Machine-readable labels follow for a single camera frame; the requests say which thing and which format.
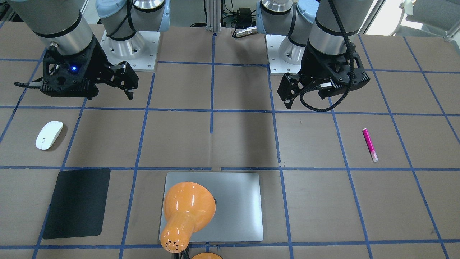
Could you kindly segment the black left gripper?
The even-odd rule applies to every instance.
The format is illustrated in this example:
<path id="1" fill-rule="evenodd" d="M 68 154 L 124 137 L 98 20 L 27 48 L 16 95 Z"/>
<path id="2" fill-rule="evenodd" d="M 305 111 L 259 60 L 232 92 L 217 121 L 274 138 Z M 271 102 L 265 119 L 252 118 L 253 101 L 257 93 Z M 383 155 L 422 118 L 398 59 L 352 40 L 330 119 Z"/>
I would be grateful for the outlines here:
<path id="1" fill-rule="evenodd" d="M 327 55 L 316 50 L 309 42 L 301 61 L 301 73 L 285 73 L 277 93 L 287 109 L 291 109 L 294 99 L 300 95 L 304 103 L 302 89 L 318 90 L 322 99 L 341 95 L 350 82 L 350 64 L 346 54 Z"/>

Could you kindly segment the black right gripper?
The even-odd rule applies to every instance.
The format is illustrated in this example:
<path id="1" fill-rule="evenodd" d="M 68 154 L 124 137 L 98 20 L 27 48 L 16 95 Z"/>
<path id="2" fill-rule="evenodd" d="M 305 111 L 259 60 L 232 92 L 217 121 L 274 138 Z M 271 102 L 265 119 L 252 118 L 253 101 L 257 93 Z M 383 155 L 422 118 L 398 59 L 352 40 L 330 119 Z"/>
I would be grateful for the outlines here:
<path id="1" fill-rule="evenodd" d="M 77 54 L 64 56 L 59 45 L 51 42 L 43 59 L 43 76 L 31 82 L 15 82 L 15 86 L 38 89 L 54 98 L 87 98 L 97 96 L 96 84 L 104 83 L 124 91 L 133 100 L 139 78 L 129 62 L 111 65 L 97 38 Z"/>

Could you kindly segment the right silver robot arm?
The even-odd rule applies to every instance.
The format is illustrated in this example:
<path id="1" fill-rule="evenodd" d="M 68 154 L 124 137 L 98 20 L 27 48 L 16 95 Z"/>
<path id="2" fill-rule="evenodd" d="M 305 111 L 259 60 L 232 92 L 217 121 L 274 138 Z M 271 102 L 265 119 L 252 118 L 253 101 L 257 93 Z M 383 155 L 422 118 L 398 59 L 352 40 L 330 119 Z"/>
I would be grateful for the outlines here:
<path id="1" fill-rule="evenodd" d="M 141 33 L 163 32 L 170 26 L 168 0 L 97 0 L 107 38 L 105 51 L 74 0 L 9 0 L 8 4 L 47 46 L 43 76 L 15 85 L 53 98 L 91 100 L 99 93 L 97 84 L 106 84 L 133 99 L 139 78 L 129 61 L 147 55 Z"/>

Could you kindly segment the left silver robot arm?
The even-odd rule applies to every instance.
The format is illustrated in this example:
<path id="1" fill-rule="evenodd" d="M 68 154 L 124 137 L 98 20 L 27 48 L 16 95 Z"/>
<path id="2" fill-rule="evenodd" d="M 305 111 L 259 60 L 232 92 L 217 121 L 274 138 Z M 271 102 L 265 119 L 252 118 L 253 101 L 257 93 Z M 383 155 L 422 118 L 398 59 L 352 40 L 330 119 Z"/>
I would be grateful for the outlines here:
<path id="1" fill-rule="evenodd" d="M 287 109 L 299 98 L 309 110 L 327 112 L 370 81 L 354 39 L 371 5 L 371 0 L 258 1 L 258 33 L 283 35 L 304 48 L 300 70 L 285 73 L 277 90 Z"/>

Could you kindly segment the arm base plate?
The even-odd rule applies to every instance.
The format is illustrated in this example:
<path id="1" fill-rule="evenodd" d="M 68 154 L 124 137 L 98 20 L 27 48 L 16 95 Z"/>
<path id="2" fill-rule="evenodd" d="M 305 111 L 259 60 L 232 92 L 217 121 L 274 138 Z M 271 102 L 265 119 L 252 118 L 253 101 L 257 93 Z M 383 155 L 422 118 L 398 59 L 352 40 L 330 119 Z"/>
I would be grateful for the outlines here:
<path id="1" fill-rule="evenodd" d="M 138 31 L 131 39 L 115 41 L 108 38 L 104 31 L 100 44 L 111 64 L 127 61 L 135 72 L 153 72 L 160 37 L 160 32 Z"/>
<path id="2" fill-rule="evenodd" d="M 300 71 L 304 46 L 292 43 L 288 36 L 273 34 L 266 35 L 266 46 L 272 75 L 297 74 Z"/>

